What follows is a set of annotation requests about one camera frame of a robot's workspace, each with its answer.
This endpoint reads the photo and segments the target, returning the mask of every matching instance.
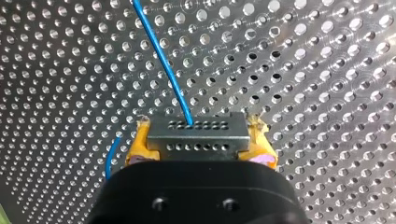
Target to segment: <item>circular hole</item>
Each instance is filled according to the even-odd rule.
[[[197,11],[197,20],[198,21],[206,21],[207,19],[207,12],[203,9],[199,9]]]
[[[168,202],[165,198],[156,198],[152,202],[151,207],[154,211],[161,212],[168,207]]]
[[[179,44],[181,47],[187,47],[190,44],[190,40],[188,37],[186,37],[185,35],[183,35],[179,40],[178,40]]]
[[[184,23],[184,22],[186,21],[186,16],[185,16],[183,13],[178,12],[178,13],[176,14],[176,16],[175,16],[175,21],[176,21],[178,24],[182,24],[182,23]]]
[[[194,149],[195,150],[201,150],[202,146],[201,144],[195,144]]]
[[[227,212],[235,212],[239,209],[239,203],[234,199],[226,199],[222,202],[222,207]]]
[[[249,53],[248,57],[249,57],[249,59],[251,59],[251,60],[256,60],[256,59],[257,59],[257,54],[255,54],[255,53]]]
[[[219,15],[222,19],[230,17],[231,11],[228,7],[221,7],[219,10]]]
[[[254,12],[254,5],[251,4],[251,3],[245,4],[244,8],[243,8],[243,11],[244,11],[245,15],[250,16]]]
[[[211,146],[209,144],[204,145],[204,150],[209,150]]]
[[[154,22],[157,26],[163,26],[165,24],[165,18],[162,15],[155,17]]]
[[[218,144],[215,144],[215,145],[213,145],[212,149],[217,151],[220,149],[220,146]]]
[[[176,150],[181,150],[181,149],[182,149],[181,144],[180,144],[180,143],[177,143],[177,144],[176,144]]]
[[[272,38],[278,37],[280,35],[280,28],[277,26],[273,26],[271,27],[270,31],[269,31],[269,35]]]
[[[223,151],[228,150],[228,149],[230,149],[230,146],[227,144],[224,144],[221,146],[221,150],[223,150]]]
[[[231,64],[233,63],[233,61],[235,61],[235,57],[232,54],[228,54],[225,56],[224,62],[226,62],[227,64]]]
[[[274,58],[279,58],[279,57],[280,57],[280,52],[279,52],[279,51],[272,51],[272,52],[271,52],[271,55],[272,55]]]
[[[209,57],[209,56],[204,57],[204,65],[206,67],[211,66],[213,64],[213,62],[214,61],[213,61],[212,57]]]
[[[256,31],[255,30],[253,30],[253,29],[247,29],[246,31],[245,31],[245,38],[247,39],[247,40],[252,40],[252,39],[254,39],[254,38],[256,38]]]
[[[268,9],[270,12],[277,12],[280,9],[280,3],[276,0],[268,3]]]

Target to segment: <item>blue cable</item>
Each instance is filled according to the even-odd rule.
[[[175,77],[174,72],[172,71],[172,67],[169,65],[168,60],[166,59],[163,50],[161,49],[160,43],[158,42],[157,36],[154,34],[151,25],[149,24],[149,20],[146,15],[143,13],[142,5],[140,5],[139,0],[131,0],[132,5],[134,6],[134,10],[136,11],[137,16],[142,21],[143,26],[145,27],[146,33],[148,34],[148,38],[151,41],[152,46],[157,52],[158,57],[160,58],[161,64],[163,65],[163,69],[165,70],[166,75],[168,75],[169,81],[172,84],[172,87],[175,91],[175,95],[177,97],[178,102],[180,103],[181,109],[183,110],[184,117],[189,125],[193,124],[192,116],[190,113],[189,106],[187,105],[184,97],[181,95],[180,87],[177,84],[177,79]]]
[[[105,177],[108,180],[111,176],[111,160],[113,160],[114,154],[116,153],[117,146],[120,143],[121,138],[116,137],[113,144],[111,145],[110,150],[107,153],[106,162],[105,162]]]

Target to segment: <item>perforated metal plate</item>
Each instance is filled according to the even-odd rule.
[[[192,113],[261,113],[312,222],[396,223],[394,1],[142,4]],[[177,100],[129,1],[0,7],[0,180],[27,222],[83,223],[115,135],[118,170]]]

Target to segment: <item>screw hole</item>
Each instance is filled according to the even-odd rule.
[[[239,209],[239,203],[234,199],[226,199],[222,202],[223,209],[227,212],[235,212]]]
[[[168,202],[165,198],[156,198],[152,202],[152,209],[157,212],[161,212],[168,207]]]

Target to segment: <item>small hole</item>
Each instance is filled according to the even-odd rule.
[[[212,149],[217,151],[220,149],[220,146],[218,144],[215,144],[215,145],[213,145]]]
[[[200,150],[202,148],[201,144],[195,144],[194,149]]]
[[[280,74],[276,73],[276,74],[273,74],[273,78],[280,79],[280,78],[282,78],[282,76]]]
[[[152,209],[154,209],[157,212],[161,212],[167,207],[168,207],[168,202],[166,201],[165,198],[156,198],[152,202]]]
[[[227,212],[235,212],[239,209],[239,203],[234,199],[226,199],[222,202],[224,210]]]
[[[251,60],[256,60],[256,59],[257,59],[257,54],[255,54],[255,53],[249,53],[248,57],[249,57],[249,59],[251,59]]]
[[[209,149],[210,149],[210,145],[209,144],[204,145],[204,150],[209,150]]]
[[[279,57],[280,57],[280,52],[279,52],[279,51],[272,51],[272,52],[271,52],[271,55],[272,55],[274,58],[279,58]]]
[[[230,146],[227,144],[224,144],[221,146],[221,150],[223,150],[223,151],[228,150],[229,148],[230,148]]]
[[[251,4],[251,3],[245,4],[244,8],[243,8],[243,11],[244,11],[245,15],[250,16],[254,12],[254,5]]]

